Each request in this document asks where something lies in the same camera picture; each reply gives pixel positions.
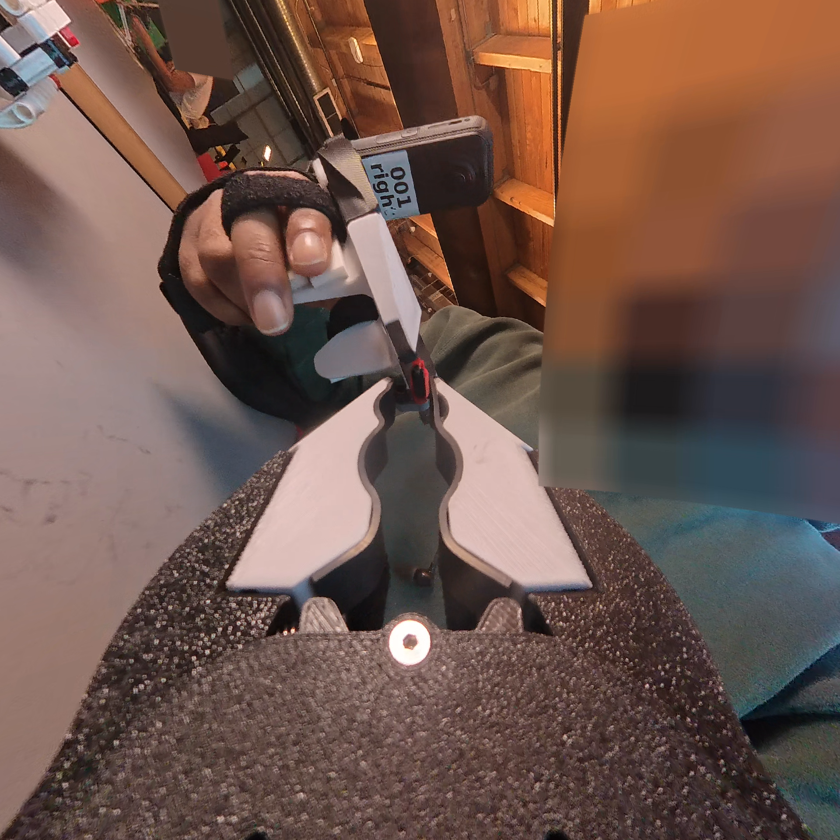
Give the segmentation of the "brick vehicle model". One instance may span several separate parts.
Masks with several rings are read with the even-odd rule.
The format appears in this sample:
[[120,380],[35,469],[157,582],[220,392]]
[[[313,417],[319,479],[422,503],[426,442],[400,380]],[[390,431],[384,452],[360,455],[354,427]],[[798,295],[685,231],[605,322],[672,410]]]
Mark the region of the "brick vehicle model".
[[79,41],[56,1],[2,1],[1,23],[1,128],[19,130],[46,112]]

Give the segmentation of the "metal duct pipe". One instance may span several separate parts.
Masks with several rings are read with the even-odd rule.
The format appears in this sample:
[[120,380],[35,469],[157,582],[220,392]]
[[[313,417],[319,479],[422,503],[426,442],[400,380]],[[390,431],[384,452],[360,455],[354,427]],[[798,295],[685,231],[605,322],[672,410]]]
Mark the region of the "metal duct pipe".
[[327,135],[341,135],[340,114],[332,91],[322,78],[296,16],[285,1],[263,1],[262,5]]

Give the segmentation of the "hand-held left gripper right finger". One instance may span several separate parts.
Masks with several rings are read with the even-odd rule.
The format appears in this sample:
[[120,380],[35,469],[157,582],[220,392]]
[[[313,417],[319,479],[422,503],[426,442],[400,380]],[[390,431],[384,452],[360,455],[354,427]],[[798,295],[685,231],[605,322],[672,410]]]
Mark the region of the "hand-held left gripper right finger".
[[437,569],[447,628],[472,630],[488,605],[511,598],[526,626],[532,594],[585,592],[591,577],[530,446],[447,384],[437,384],[436,465],[447,483],[438,512]]

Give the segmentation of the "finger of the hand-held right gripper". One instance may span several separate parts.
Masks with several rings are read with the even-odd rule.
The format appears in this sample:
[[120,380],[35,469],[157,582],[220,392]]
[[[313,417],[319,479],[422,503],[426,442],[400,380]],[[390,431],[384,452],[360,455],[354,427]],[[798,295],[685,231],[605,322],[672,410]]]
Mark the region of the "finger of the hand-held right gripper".
[[406,385],[406,368],[415,358],[423,359],[417,348],[421,309],[413,287],[381,215],[368,213],[349,221],[348,236]]

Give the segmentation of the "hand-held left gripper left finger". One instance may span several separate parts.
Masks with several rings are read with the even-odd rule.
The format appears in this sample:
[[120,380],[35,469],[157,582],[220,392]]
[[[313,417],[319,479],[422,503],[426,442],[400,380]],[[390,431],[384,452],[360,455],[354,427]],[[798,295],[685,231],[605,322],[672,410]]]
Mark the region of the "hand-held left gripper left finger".
[[230,568],[232,593],[331,599],[351,630],[384,624],[390,571],[375,479],[387,462],[392,380],[375,383],[288,452]]

